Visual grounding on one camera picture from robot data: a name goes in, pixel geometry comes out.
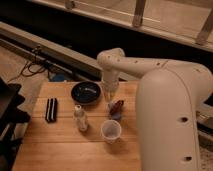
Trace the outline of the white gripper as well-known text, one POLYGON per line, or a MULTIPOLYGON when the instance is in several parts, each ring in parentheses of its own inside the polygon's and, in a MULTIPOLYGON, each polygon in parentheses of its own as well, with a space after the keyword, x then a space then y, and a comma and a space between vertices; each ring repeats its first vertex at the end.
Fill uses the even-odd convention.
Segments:
POLYGON ((119 79, 117 77, 106 77, 102 78, 102 88, 105 100, 110 102, 113 100, 116 91, 119 87, 119 79))

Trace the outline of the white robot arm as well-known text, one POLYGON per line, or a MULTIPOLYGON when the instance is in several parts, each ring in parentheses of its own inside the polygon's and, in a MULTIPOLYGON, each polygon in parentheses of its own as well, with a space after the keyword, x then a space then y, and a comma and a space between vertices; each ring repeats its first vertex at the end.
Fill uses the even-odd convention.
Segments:
POLYGON ((201 171, 196 110, 213 94, 213 73, 194 62, 98 54, 102 85, 111 94, 118 73, 138 77, 136 122, 142 171, 201 171))

